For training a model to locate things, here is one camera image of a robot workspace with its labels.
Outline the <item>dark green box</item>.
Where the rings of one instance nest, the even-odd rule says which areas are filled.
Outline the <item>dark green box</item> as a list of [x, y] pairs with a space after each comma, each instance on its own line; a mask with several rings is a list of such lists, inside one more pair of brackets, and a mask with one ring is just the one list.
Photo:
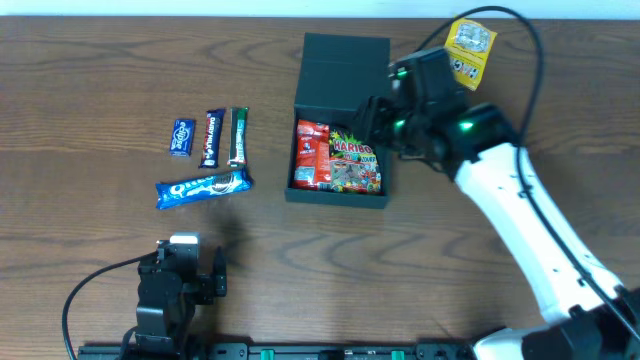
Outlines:
[[[351, 130], [361, 104], [371, 96], [390, 95], [390, 50], [388, 38], [307, 32], [293, 103], [294, 120], [338, 125]], [[296, 188], [296, 151], [297, 135], [292, 134], [287, 187], [284, 190], [288, 202], [370, 209], [383, 209], [389, 202], [392, 155], [388, 150], [380, 147], [374, 150], [381, 170], [379, 195]]]

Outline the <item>red snack bag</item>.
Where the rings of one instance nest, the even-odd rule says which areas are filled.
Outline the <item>red snack bag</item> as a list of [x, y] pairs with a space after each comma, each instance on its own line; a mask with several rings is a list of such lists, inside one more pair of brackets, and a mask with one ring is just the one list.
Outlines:
[[328, 191], [330, 189], [329, 126], [306, 120], [297, 125], [295, 188]]

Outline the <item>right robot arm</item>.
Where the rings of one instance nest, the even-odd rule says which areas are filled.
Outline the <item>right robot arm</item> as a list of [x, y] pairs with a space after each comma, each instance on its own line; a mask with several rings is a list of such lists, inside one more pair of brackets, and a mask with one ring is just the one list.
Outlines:
[[638, 358], [638, 291], [626, 289], [581, 241], [496, 106], [372, 97], [358, 110], [354, 131], [446, 174], [483, 212], [528, 281], [544, 325], [486, 335], [472, 346], [475, 358]]

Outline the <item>black Haribo candy bag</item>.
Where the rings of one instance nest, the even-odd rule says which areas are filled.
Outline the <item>black Haribo candy bag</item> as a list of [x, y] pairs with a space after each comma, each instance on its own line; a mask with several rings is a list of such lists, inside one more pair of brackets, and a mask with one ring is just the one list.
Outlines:
[[331, 127], [329, 133], [331, 189], [341, 193], [379, 194], [382, 174], [373, 148], [350, 131]]

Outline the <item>yellow candy bag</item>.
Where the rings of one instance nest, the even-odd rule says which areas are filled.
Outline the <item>yellow candy bag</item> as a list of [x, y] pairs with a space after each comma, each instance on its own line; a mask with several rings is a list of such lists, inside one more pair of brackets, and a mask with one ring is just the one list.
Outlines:
[[498, 33], [462, 18], [452, 23], [444, 44], [456, 81], [471, 91], [479, 87]]

